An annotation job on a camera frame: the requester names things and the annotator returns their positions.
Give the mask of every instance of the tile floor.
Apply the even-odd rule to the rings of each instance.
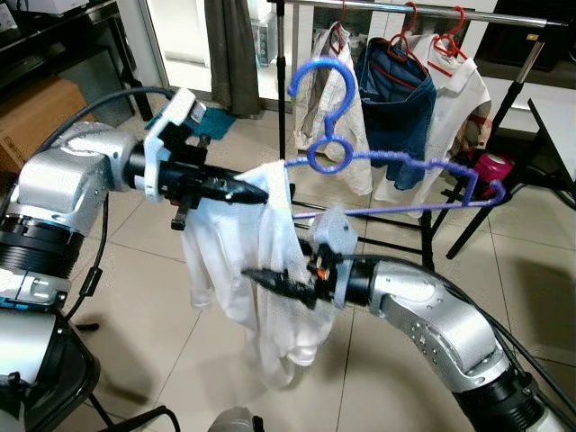
[[[138,118],[122,127],[142,134]],[[277,143],[275,114],[267,112],[259,121],[237,121],[222,141],[211,144],[209,162],[246,170],[275,160]],[[310,170],[292,174],[292,180],[302,201],[378,205]],[[446,180],[440,179],[430,199],[443,201],[444,187]],[[101,324],[85,340],[102,364],[96,395],[115,419],[166,404],[183,431],[203,432],[219,412],[243,405],[264,418],[266,430],[276,432],[471,430],[414,346],[360,308],[341,313],[317,361],[290,388],[267,390],[242,361],[242,329],[217,308],[199,313],[189,306],[180,238],[170,229],[174,212],[136,192],[112,194],[104,277],[75,318]],[[575,215],[551,193],[525,188],[495,209],[449,261],[447,250],[473,216],[452,211],[436,234],[434,253],[436,270],[510,328],[576,398]],[[355,221],[354,227],[360,235],[419,246],[414,232],[375,222]],[[98,236],[94,228],[86,240],[74,272],[76,289]],[[360,245],[361,250],[416,259],[381,247]],[[58,431],[103,426],[86,404]],[[162,418],[144,430],[173,429]]]

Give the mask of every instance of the blue jeans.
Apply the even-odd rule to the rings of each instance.
[[[411,158],[424,160],[436,89],[430,75],[425,75],[413,58],[398,61],[389,56],[387,49],[387,41],[371,39],[355,69],[368,145],[370,150],[403,151]],[[399,49],[392,49],[403,56]],[[387,165],[386,178],[400,190],[411,189],[424,177],[423,169],[408,168],[402,162],[373,159],[372,165]]]

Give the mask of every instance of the hanging shirt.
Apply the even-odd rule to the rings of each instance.
[[[394,58],[390,43],[372,38],[360,56],[356,77],[364,112],[370,150],[402,151],[412,159],[424,160],[428,125],[436,100],[429,73],[414,58]],[[391,47],[392,54],[404,53]],[[373,159],[374,167],[386,166],[386,182],[402,191],[411,189],[424,177],[424,170],[400,161]]]
[[[228,318],[246,329],[248,365],[268,387],[280,388],[292,380],[294,364],[313,362],[338,310],[324,301],[308,310],[240,273],[270,268],[287,270],[298,282],[310,278],[294,230],[284,162],[265,164],[236,178],[267,191],[268,203],[230,205],[202,199],[197,210],[188,212],[182,240],[192,302],[196,308],[208,308],[213,289]]]
[[[338,33],[334,27],[335,24],[316,35],[312,57],[338,59],[354,74],[354,64],[350,54],[350,33],[340,28],[341,42],[338,42]],[[341,48],[337,54],[332,47],[338,48],[339,43]],[[368,151],[356,78],[355,89],[354,100],[350,108],[336,121],[334,135],[346,139],[354,151]],[[345,94],[344,78],[334,68],[314,69],[302,79],[300,91],[294,102],[294,140],[297,149],[309,148],[324,135],[324,118],[342,104]],[[341,161],[344,158],[344,150],[339,144],[330,143],[325,151],[326,156],[334,161]],[[336,176],[342,178],[355,194],[365,195],[372,191],[372,171],[369,160],[353,160]]]
[[[488,89],[476,70],[472,58],[461,60],[449,58],[434,49],[435,34],[408,36],[414,55],[425,65],[428,61],[440,66],[452,76],[429,67],[428,71],[436,87],[436,103],[428,128],[424,159],[448,159],[456,133],[470,113],[490,100]],[[422,204],[428,197],[434,181],[442,172],[441,168],[427,170],[422,181],[409,191],[399,191],[393,182],[386,179],[378,185],[373,198],[381,201]]]

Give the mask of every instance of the white hanging garment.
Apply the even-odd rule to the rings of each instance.
[[[446,159],[448,150],[452,147],[456,134],[470,113],[481,104],[490,100],[488,88],[476,70],[472,58],[467,60],[449,58],[434,49],[436,34],[423,36],[408,36],[408,43],[414,55],[424,65],[428,61],[440,66],[452,76],[428,67],[432,82],[436,88],[436,103],[432,113],[432,121],[428,128],[424,159]],[[442,168],[427,170],[424,179],[408,191],[400,191],[394,187],[394,182],[380,182],[373,193],[373,198],[393,203],[422,204],[426,201],[435,180],[442,173]],[[413,212],[419,217],[421,212]]]
[[[293,225],[284,162],[265,164],[236,178],[267,191],[268,204],[202,199],[197,210],[188,212],[182,240],[192,303],[208,308],[213,289],[228,318],[246,328],[248,364],[268,387],[281,388],[292,380],[294,364],[313,362],[338,310],[324,301],[308,310],[240,273],[270,268],[287,270],[293,280],[303,283],[310,277]]]
[[[335,25],[317,34],[311,56],[338,59],[354,75],[354,64],[350,54],[350,33],[340,29],[343,43],[339,54],[330,47],[330,34]],[[337,41],[332,42],[335,46],[338,45]],[[354,100],[350,109],[337,120],[334,135],[344,137],[354,151],[369,151],[356,75],[354,77]],[[297,149],[309,148],[324,135],[324,118],[342,104],[345,94],[344,78],[334,68],[314,69],[302,79],[300,91],[294,102],[294,140]],[[341,161],[344,158],[344,150],[339,144],[330,143],[325,151],[326,156],[334,161]],[[354,160],[337,176],[344,179],[355,194],[365,195],[372,191],[372,171],[368,159]]]

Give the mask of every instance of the blue plastic hanger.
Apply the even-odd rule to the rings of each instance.
[[[313,58],[301,67],[298,68],[294,77],[292,78],[292,83],[288,87],[288,95],[295,97],[298,94],[298,88],[300,87],[300,82],[304,76],[316,68],[334,68],[340,75],[344,78],[346,83],[346,95],[342,104],[334,111],[326,116],[324,119],[324,136],[318,139],[314,144],[308,148],[306,157],[298,157],[296,159],[287,160],[285,162],[286,167],[298,167],[300,165],[309,165],[315,171],[318,171],[324,175],[331,175],[339,173],[345,169],[353,159],[381,159],[386,161],[402,161],[408,167],[430,169],[434,167],[441,167],[447,169],[450,173],[456,174],[458,176],[465,177],[468,181],[466,184],[466,190],[463,194],[462,202],[454,203],[433,203],[433,204],[421,204],[421,205],[403,205],[397,207],[381,207],[376,209],[358,209],[358,210],[348,210],[346,214],[349,216],[361,215],[361,214],[376,214],[376,213],[395,213],[395,212],[414,212],[414,211],[425,211],[425,210],[442,210],[442,209],[462,209],[466,207],[489,207],[493,205],[498,205],[502,202],[506,196],[506,190],[502,183],[498,180],[493,180],[490,182],[490,186],[496,191],[493,198],[486,201],[471,201],[474,187],[478,181],[478,174],[467,166],[461,166],[454,164],[452,162],[446,162],[444,160],[430,160],[428,162],[422,162],[411,158],[407,153],[397,152],[397,151],[365,151],[365,152],[354,152],[352,145],[343,137],[334,135],[334,125],[336,121],[344,115],[346,111],[350,108],[354,100],[354,95],[356,91],[356,82],[354,76],[347,66],[336,60],[335,58]],[[321,166],[316,160],[316,151],[330,142],[337,142],[344,150],[344,159],[332,166]],[[315,217],[318,212],[310,213],[298,213],[293,216],[294,219],[310,219]]]

